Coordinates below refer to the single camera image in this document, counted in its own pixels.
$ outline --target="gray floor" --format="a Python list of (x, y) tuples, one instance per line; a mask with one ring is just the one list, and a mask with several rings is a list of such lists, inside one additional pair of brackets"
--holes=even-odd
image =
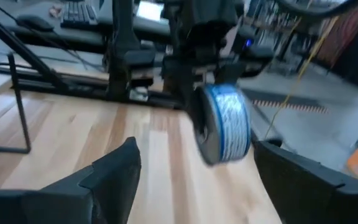
[[(358, 88), (344, 83), (334, 75), (317, 72), (310, 65), (296, 91), (296, 96), (316, 99), (327, 107), (328, 114), (283, 109), (274, 127), (286, 145), (302, 156), (322, 163), (334, 170), (344, 170), (358, 140)], [(295, 77), (264, 73), (253, 80), (241, 81), (241, 86), (275, 93), (289, 93)], [(266, 122), (271, 122), (276, 108), (258, 107)], [(265, 133), (268, 125), (260, 125)]]
[[(16, 9), (35, 2), (37, 1), (23, 0), (18, 4), (14, 1), (0, 0), (0, 5), (13, 13)], [(62, 50), (36, 46), (29, 48), (37, 55), (79, 62)], [(0, 50), (7, 51), (9, 48), (0, 41)], [(79, 54), (92, 63), (101, 63), (101, 55), (84, 52)], [(5, 56), (0, 55), (0, 61), (4, 59)], [(49, 65), (62, 63), (56, 60), (45, 61)], [(295, 77), (264, 72), (257, 78), (241, 80), (239, 84), (255, 90), (286, 94), (294, 82)], [(279, 134), (284, 137), (287, 149), (332, 169), (343, 170), (353, 151), (352, 145), (358, 139), (358, 88), (342, 82), (332, 74), (326, 75), (325, 71), (311, 65), (295, 95), (318, 100), (330, 110), (329, 114), (282, 110), (277, 116), (270, 136)], [(260, 136), (264, 136), (276, 110), (267, 107), (251, 108), (253, 127)]]

